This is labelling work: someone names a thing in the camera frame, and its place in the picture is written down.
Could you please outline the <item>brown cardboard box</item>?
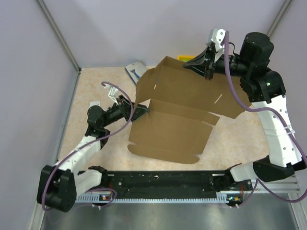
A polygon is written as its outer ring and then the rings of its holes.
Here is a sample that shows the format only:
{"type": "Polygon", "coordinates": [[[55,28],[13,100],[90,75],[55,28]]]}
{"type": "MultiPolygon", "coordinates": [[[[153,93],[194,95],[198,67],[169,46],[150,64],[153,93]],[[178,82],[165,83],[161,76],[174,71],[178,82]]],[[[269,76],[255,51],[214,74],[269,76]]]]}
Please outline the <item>brown cardboard box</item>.
{"type": "Polygon", "coordinates": [[[235,119],[243,113],[225,75],[206,80],[183,66],[184,62],[165,57],[138,81],[135,103],[149,102],[149,110],[132,123],[128,145],[132,154],[197,163],[220,116],[235,119]]]}

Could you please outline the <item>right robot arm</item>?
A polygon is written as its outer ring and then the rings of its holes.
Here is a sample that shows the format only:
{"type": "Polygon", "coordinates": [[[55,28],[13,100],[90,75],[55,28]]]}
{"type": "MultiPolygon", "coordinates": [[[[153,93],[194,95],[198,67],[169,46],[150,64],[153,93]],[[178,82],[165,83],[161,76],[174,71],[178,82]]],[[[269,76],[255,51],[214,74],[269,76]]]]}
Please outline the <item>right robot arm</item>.
{"type": "Polygon", "coordinates": [[[260,32],[248,33],[240,52],[229,54],[229,32],[214,28],[206,45],[205,50],[184,67],[208,80],[215,73],[223,73],[227,78],[239,77],[240,87],[247,94],[251,106],[239,99],[230,82],[233,97],[243,109],[258,114],[269,146],[265,158],[229,168],[224,177],[225,186],[234,190],[245,180],[279,181],[304,170],[307,157],[294,136],[283,79],[269,68],[274,49],[270,38],[260,32]]]}

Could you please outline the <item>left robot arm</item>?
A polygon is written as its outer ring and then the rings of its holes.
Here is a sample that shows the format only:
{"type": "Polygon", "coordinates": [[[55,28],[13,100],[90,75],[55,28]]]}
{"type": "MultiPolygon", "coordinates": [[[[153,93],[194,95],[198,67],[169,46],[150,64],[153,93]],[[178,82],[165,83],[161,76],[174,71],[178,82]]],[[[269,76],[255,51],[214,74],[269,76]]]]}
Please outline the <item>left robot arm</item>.
{"type": "Polygon", "coordinates": [[[97,188],[107,188],[109,179],[103,175],[101,166],[91,166],[86,171],[84,165],[107,143],[112,133],[108,125],[125,119],[133,122],[149,112],[143,104],[135,105],[123,95],[107,110],[98,103],[90,104],[87,111],[87,130],[79,144],[62,160],[54,165],[46,165],[40,174],[36,200],[44,210],[56,209],[68,212],[77,198],[85,192],[97,188]]]}

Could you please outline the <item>razor package box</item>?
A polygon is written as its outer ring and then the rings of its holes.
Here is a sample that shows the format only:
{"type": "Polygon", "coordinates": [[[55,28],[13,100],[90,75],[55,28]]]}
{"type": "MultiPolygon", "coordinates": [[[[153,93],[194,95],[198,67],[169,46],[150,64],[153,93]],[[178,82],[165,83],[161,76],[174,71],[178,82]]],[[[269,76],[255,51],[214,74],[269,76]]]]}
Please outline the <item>razor package box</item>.
{"type": "Polygon", "coordinates": [[[134,85],[137,85],[139,79],[147,71],[146,66],[140,60],[126,65],[124,69],[134,85]]]}

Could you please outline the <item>yellow plastic tray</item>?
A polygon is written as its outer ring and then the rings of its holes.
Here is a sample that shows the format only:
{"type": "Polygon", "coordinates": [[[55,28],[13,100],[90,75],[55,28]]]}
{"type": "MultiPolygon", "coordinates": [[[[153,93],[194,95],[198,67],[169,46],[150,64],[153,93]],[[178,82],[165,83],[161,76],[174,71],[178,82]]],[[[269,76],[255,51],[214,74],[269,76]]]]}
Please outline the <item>yellow plastic tray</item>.
{"type": "Polygon", "coordinates": [[[177,60],[184,61],[184,62],[188,62],[192,59],[194,59],[194,56],[186,56],[186,55],[177,56],[177,60]]]}

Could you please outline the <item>small clear plastic bag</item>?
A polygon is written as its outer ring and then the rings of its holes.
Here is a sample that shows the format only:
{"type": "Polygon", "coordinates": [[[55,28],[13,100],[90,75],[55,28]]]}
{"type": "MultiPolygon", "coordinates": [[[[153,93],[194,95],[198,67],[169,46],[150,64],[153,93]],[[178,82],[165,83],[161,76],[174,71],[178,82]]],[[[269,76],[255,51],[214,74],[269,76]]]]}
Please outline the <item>small clear plastic bag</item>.
{"type": "Polygon", "coordinates": [[[94,105],[100,105],[100,102],[99,101],[93,101],[93,102],[90,102],[90,107],[94,106],[94,105]]]}

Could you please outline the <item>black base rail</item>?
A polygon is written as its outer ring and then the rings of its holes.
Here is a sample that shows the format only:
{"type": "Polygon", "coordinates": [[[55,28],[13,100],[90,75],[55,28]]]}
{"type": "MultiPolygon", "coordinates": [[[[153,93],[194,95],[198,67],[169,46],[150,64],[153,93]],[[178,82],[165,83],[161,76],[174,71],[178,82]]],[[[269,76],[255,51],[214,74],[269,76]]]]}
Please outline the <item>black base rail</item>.
{"type": "Polygon", "coordinates": [[[95,167],[75,178],[77,200],[95,205],[114,203],[241,204],[255,193],[299,192],[295,176],[272,182],[235,182],[230,171],[107,171],[95,167]]]}

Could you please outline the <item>right aluminium frame post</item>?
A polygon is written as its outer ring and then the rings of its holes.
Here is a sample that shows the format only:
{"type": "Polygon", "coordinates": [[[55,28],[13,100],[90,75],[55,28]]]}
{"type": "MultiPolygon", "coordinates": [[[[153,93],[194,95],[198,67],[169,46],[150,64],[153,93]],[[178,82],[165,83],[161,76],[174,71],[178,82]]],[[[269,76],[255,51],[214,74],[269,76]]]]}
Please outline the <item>right aluminium frame post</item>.
{"type": "Polygon", "coordinates": [[[288,10],[290,9],[293,0],[284,0],[283,4],[281,5],[280,9],[278,10],[276,16],[274,17],[273,22],[270,24],[270,27],[266,33],[268,37],[272,37],[274,32],[276,31],[278,25],[283,20],[284,16],[287,14],[288,10]]]}

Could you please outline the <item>aluminium frame post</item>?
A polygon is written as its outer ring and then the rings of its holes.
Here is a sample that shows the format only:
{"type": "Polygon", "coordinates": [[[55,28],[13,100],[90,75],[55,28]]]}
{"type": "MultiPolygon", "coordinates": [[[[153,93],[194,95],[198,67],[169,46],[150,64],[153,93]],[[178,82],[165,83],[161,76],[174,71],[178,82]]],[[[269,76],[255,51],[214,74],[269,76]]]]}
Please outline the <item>aluminium frame post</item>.
{"type": "Polygon", "coordinates": [[[69,48],[61,30],[59,29],[56,21],[54,20],[53,16],[51,15],[50,10],[48,9],[44,0],[35,0],[36,4],[38,5],[39,9],[41,10],[44,18],[48,22],[51,31],[53,32],[55,38],[57,39],[59,45],[61,46],[64,54],[66,55],[69,62],[72,64],[73,68],[76,70],[77,74],[81,72],[81,68],[76,61],[71,49],[69,48]]]}
{"type": "Polygon", "coordinates": [[[272,37],[274,32],[276,31],[278,25],[283,20],[284,16],[287,14],[288,10],[290,9],[293,0],[284,0],[283,4],[281,5],[280,9],[278,10],[276,16],[274,17],[273,22],[270,24],[270,27],[266,33],[268,37],[272,37]]]}

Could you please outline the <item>left aluminium frame post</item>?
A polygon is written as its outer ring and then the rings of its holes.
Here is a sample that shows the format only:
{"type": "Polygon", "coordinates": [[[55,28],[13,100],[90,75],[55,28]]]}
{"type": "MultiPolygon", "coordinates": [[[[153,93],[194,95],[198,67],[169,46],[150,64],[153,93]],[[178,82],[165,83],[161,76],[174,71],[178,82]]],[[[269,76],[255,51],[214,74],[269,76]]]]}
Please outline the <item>left aluminium frame post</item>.
{"type": "Polygon", "coordinates": [[[53,32],[55,38],[57,39],[59,45],[61,46],[64,54],[66,55],[69,62],[72,64],[73,68],[76,70],[77,74],[81,72],[81,68],[76,61],[71,49],[69,48],[61,30],[59,29],[56,21],[54,20],[53,16],[51,15],[50,10],[48,9],[44,0],[35,0],[36,4],[38,5],[39,9],[41,10],[44,18],[48,22],[51,31],[53,32]]]}

